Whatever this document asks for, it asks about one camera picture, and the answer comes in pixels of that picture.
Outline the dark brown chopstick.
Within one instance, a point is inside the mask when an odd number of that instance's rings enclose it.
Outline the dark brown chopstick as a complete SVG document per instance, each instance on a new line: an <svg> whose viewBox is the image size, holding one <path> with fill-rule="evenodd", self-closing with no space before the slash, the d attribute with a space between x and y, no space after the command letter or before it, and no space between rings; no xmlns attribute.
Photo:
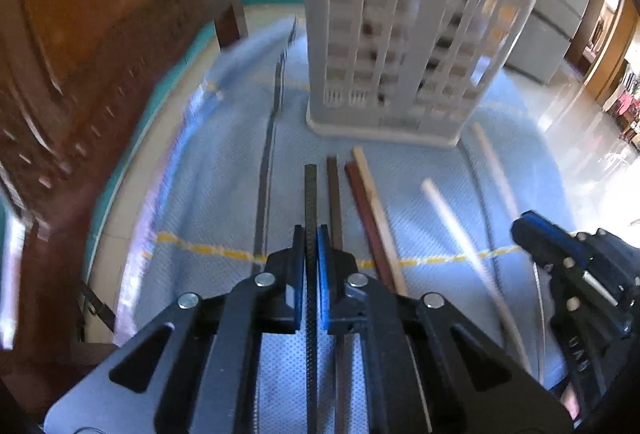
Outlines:
<svg viewBox="0 0 640 434"><path fill-rule="evenodd" d="M338 180L337 158L326 157L326 174L328 175L330 235L331 245L337 250L343 249L342 210L340 181ZM337 336L334 341L334 376L335 376L335 408L334 432L348 432L350 418L350 402L352 401L352 368L350 362L350 344L346 336Z"/></svg>

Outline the white plastic utensil basket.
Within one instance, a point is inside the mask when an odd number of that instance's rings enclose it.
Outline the white plastic utensil basket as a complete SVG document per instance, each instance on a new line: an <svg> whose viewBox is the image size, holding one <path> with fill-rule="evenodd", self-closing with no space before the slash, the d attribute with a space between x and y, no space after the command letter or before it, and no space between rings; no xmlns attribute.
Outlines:
<svg viewBox="0 0 640 434"><path fill-rule="evenodd" d="M305 0L307 121L453 147L537 0Z"/></svg>

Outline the black textured chopstick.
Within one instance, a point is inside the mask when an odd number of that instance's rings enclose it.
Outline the black textured chopstick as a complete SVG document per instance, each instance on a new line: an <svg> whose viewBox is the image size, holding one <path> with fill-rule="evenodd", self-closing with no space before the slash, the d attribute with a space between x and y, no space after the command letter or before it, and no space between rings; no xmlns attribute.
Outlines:
<svg viewBox="0 0 640 434"><path fill-rule="evenodd" d="M318 432L317 166L304 168L307 432Z"/></svg>

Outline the beige chopstick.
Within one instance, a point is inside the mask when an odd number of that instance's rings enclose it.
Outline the beige chopstick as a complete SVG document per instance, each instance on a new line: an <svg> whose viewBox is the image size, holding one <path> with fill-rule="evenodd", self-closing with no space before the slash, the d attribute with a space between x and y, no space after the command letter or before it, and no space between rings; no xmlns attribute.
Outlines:
<svg viewBox="0 0 640 434"><path fill-rule="evenodd" d="M352 149L352 156L354 156L358 171L363 181L364 191L366 192L368 202L370 203L373 218L381 237L382 246L388 264L390 264L390 271L393 275L396 290L400 295L406 297L408 295L408 290L398 258L395 239L392 230L390 229L390 223L388 223L387 215L380 200L380 196L378 195L378 189L376 188L375 180L371 174L367 158L364 156L361 147L354 147Z"/></svg>

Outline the white chopstick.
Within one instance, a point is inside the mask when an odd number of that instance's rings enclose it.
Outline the white chopstick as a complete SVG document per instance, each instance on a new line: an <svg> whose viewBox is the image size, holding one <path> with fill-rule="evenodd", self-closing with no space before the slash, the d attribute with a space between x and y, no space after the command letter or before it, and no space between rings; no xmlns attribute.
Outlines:
<svg viewBox="0 0 640 434"><path fill-rule="evenodd" d="M521 213L518 211L518 202L516 201L514 191L506 176L506 171L503 169L500 158L489 141L484 128L478 122L472 124L472 131L485 156L492 180L494 180L498 193L506 207L506 213L508 213L512 221L515 221L520 217Z"/></svg>

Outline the light blue table cloth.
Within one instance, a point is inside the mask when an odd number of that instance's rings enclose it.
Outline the light blue table cloth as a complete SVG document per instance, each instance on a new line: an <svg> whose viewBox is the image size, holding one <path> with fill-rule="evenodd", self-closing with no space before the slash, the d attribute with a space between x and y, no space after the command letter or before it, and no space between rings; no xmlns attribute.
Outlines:
<svg viewBox="0 0 640 434"><path fill-rule="evenodd" d="M148 230L130 250L116 336L125 342L179 295L230 291L266 256L287 248L304 219L304 168L346 162L356 142L321 136L306 122L307 36L278 20L218 56L190 99L166 167L146 199ZM535 376L565 376L544 277L514 249L512 220L472 131L478 122L500 158L518 209L565 229L574 220L561 174L515 83L499 72L452 148L363 142L409 295L441 293L491 339L501 336L488 292L422 189L431 180L499 285Z"/></svg>

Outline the brown wooden chair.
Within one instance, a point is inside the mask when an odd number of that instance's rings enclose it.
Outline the brown wooden chair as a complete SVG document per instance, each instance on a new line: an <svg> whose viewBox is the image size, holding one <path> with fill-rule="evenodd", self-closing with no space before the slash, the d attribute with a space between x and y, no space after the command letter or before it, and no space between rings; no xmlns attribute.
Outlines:
<svg viewBox="0 0 640 434"><path fill-rule="evenodd" d="M43 418L108 354L77 336L94 208L157 83L241 0L1 0L1 405Z"/></svg>

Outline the dark red chopstick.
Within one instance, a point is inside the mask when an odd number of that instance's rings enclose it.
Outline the dark red chopstick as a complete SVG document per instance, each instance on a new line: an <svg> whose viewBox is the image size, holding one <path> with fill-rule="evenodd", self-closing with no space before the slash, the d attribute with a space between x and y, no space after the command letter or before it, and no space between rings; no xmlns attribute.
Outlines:
<svg viewBox="0 0 640 434"><path fill-rule="evenodd" d="M352 191L352 198L354 199L364 233L367 237L376 275L378 275L378 279L382 281L387 289L395 292L396 285L392 271L390 270L390 262L386 257L382 238L378 231L378 227L376 226L373 211L356 162L347 162L344 170L350 190Z"/></svg>

